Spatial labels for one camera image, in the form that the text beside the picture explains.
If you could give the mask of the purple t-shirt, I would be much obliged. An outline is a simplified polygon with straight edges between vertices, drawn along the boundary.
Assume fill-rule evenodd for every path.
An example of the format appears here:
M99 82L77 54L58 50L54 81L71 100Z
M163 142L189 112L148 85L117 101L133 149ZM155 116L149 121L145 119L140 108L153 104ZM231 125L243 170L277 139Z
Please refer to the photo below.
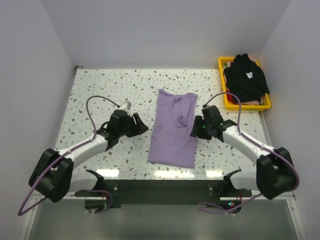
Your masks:
M191 137L198 95L158 91L149 163L193 169L197 138Z

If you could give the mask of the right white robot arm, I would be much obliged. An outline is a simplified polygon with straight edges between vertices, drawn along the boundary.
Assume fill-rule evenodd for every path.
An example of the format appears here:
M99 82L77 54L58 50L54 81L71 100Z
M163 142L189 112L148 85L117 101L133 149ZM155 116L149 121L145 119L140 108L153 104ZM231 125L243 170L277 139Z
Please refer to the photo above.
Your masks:
M286 148L274 148L256 140L242 131L238 123L224 120L215 105L204 105L201 111L201 115L195 116L191 137L218 139L236 148L255 166L253 172L235 170L225 175L221 192L233 197L240 190L259 191L272 200L298 187L300 179Z

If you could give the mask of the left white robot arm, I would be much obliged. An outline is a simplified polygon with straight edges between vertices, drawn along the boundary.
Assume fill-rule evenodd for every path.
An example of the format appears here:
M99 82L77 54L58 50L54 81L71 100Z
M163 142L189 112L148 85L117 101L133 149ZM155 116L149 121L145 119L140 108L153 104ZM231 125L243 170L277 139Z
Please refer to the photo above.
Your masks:
M69 192L81 191L76 188L73 171L92 157L104 153L118 144L121 137L135 137L149 128L138 113L115 110L110 119L95 131L95 135L71 148L62 150L46 149L28 181L30 187L56 203Z

